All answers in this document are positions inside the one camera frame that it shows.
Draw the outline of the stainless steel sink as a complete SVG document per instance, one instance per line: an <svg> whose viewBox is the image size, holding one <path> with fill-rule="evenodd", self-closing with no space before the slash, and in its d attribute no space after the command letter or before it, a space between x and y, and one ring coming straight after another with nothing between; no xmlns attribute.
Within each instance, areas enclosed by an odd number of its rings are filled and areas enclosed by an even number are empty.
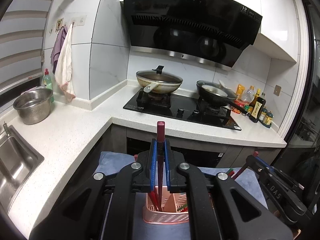
<svg viewBox="0 0 320 240"><path fill-rule="evenodd" d="M1 206L9 212L23 185L44 161L39 154L11 125L11 136L1 133Z"/></svg>

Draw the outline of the yellow seasoning packet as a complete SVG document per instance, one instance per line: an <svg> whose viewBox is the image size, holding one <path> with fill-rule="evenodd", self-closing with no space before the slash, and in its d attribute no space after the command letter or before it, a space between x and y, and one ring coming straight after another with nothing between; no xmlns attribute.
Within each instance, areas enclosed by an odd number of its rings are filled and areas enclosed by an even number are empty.
<svg viewBox="0 0 320 240"><path fill-rule="evenodd" d="M241 84L238 84L237 89L236 89L236 98L241 99L241 96L245 90L245 87Z"/></svg>

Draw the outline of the green seasoning jar rack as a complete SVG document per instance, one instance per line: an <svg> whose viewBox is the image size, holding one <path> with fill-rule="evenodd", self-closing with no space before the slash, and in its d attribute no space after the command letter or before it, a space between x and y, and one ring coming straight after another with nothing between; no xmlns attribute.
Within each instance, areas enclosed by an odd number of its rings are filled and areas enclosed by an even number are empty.
<svg viewBox="0 0 320 240"><path fill-rule="evenodd" d="M273 120L273 113L268 111L267 108L263 108L261 115L259 116L259 121L267 128L271 128Z"/></svg>

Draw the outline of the dark soy sauce bottle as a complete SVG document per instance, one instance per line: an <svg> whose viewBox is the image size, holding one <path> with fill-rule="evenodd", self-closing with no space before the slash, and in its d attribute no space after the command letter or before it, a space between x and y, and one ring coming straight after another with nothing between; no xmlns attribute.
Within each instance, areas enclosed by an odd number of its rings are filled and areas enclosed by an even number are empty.
<svg viewBox="0 0 320 240"><path fill-rule="evenodd" d="M255 101L255 104L249 116L252 122L257 123L259 121L259 118L264 109L265 103L266 103L265 93L262 92L262 94L257 97L257 100Z"/></svg>

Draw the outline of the white hanging dish towel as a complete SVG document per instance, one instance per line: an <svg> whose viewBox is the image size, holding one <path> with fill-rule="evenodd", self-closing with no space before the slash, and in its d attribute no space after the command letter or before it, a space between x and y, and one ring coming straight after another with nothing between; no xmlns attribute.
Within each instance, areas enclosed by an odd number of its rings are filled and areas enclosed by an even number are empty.
<svg viewBox="0 0 320 240"><path fill-rule="evenodd" d="M71 102L75 98L72 83L72 30L73 24L71 23L62 44L55 71L55 81L68 102Z"/></svg>

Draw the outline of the pink plastic utensil basket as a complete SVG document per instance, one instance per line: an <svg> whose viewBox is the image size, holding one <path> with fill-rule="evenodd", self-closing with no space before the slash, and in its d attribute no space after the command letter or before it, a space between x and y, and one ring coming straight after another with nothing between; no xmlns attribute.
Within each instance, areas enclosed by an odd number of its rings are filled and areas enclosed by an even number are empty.
<svg viewBox="0 0 320 240"><path fill-rule="evenodd" d="M162 190L162 211L156 211L153 204L146 195L143 206L143 220L148 224L175 225L189 222L189 213L177 212L177 208L187 204L185 193L170 193L166 186Z"/></svg>

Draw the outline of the chrome sink faucet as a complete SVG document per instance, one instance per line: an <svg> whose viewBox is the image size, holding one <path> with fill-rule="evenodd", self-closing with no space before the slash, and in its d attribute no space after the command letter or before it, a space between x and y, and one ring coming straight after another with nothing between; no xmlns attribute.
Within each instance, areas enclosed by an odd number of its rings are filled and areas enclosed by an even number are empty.
<svg viewBox="0 0 320 240"><path fill-rule="evenodd" d="M9 130L6 122L4 122L3 128L4 128L4 131L5 131L6 137L9 138L11 136L11 133L10 133L10 130Z"/></svg>

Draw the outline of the dark red chopstick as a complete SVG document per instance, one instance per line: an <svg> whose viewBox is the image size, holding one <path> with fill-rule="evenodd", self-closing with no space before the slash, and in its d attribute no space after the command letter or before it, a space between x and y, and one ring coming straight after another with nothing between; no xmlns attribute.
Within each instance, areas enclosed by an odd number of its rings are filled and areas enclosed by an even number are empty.
<svg viewBox="0 0 320 240"><path fill-rule="evenodd" d="M158 167L158 202L159 211L162 211L162 189L163 189L163 163L165 152L165 122L157 122L157 167Z"/></svg>
<svg viewBox="0 0 320 240"><path fill-rule="evenodd" d="M228 175L230 178L232 178L232 176L235 174L233 168L230 168L226 173L227 173L227 175Z"/></svg>
<svg viewBox="0 0 320 240"><path fill-rule="evenodd" d="M253 154L250 155L250 157L257 157L258 154L259 154L259 153L258 153L257 151L254 151ZM240 175L245 171L246 168L248 168L248 161L246 161L246 163L244 164L244 166L241 167L240 170L239 170L236 174L234 174L234 175L232 176L232 178L233 178L234 180L236 180L236 178L238 178L238 176L240 176Z"/></svg>

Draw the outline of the purple hanging cloth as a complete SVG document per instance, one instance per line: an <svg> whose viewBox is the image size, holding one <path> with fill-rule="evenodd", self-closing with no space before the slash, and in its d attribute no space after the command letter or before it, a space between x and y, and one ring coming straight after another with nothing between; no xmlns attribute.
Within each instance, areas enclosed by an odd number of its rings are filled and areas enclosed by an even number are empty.
<svg viewBox="0 0 320 240"><path fill-rule="evenodd" d="M55 72L56 72L57 61L59 59L59 55L60 55L64 40L67 35L67 30L68 29L65 25L61 27L61 29L58 32L57 38L55 40L54 46L53 46L53 50L52 50L52 53L50 56L51 65L53 67L53 74L55 74Z"/></svg>

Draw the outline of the black frying pan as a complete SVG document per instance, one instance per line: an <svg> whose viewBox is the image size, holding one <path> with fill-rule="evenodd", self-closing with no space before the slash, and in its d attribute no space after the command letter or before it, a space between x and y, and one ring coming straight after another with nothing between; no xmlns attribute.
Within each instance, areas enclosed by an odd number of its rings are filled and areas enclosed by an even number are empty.
<svg viewBox="0 0 320 240"><path fill-rule="evenodd" d="M217 83L199 80L196 87L199 98L216 108L231 105L236 100L236 94L232 90ZM250 113L247 111L245 116L250 116Z"/></svg>

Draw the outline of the blue-grey fleece mat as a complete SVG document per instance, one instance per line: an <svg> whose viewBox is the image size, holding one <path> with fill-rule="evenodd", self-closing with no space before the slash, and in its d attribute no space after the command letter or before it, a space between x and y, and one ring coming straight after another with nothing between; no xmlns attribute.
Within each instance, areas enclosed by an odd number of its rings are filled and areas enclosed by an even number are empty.
<svg viewBox="0 0 320 240"><path fill-rule="evenodd" d="M124 166L131 164L134 161L134 157L128 154L101 152L95 172L111 175L119 172ZM263 192L260 188L256 175L252 170L246 169L236 179L236 182L264 207L267 207ZM190 239L189 223L160 225L144 222L143 206L145 205L145 200L145 193L136 194L133 217L133 239Z"/></svg>

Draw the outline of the black gas stove top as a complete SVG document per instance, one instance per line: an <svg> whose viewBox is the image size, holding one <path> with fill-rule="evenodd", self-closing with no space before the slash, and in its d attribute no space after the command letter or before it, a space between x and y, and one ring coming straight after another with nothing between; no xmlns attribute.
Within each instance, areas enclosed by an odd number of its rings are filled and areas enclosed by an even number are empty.
<svg viewBox="0 0 320 240"><path fill-rule="evenodd" d="M177 94L145 93L140 89L124 106L124 109L179 119L203 125L240 131L227 107L214 107L203 99Z"/></svg>

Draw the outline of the green dish soap bottle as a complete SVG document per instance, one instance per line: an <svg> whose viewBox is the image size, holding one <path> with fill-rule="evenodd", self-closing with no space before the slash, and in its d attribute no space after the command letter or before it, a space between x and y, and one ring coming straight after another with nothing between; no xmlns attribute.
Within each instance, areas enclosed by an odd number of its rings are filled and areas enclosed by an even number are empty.
<svg viewBox="0 0 320 240"><path fill-rule="evenodd" d="M48 69L46 68L45 71L44 71L44 76L42 78L42 83L44 85L45 88L48 88L50 89L51 91L53 91L53 84L52 84L52 79L49 75L49 71Z"/></svg>

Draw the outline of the stainless steel mixing bowl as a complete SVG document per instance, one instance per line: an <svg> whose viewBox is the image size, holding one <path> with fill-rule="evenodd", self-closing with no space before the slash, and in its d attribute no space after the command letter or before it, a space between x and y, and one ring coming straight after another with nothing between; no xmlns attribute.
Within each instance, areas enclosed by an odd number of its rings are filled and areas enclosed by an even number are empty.
<svg viewBox="0 0 320 240"><path fill-rule="evenodd" d="M39 88L25 92L13 103L13 108L26 125L34 125L47 118L51 111L53 91Z"/></svg>

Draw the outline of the bright red chopstick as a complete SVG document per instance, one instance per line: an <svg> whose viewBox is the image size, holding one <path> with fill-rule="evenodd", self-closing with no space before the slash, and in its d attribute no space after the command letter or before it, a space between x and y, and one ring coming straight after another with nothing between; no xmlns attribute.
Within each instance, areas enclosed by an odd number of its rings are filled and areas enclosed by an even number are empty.
<svg viewBox="0 0 320 240"><path fill-rule="evenodd" d="M156 190L153 190L151 192L148 193L149 195L149 198L153 204L153 207L155 208L156 211L160 211L161 210L161 207L159 205L159 202L158 202L158 195L157 195L157 191Z"/></svg>

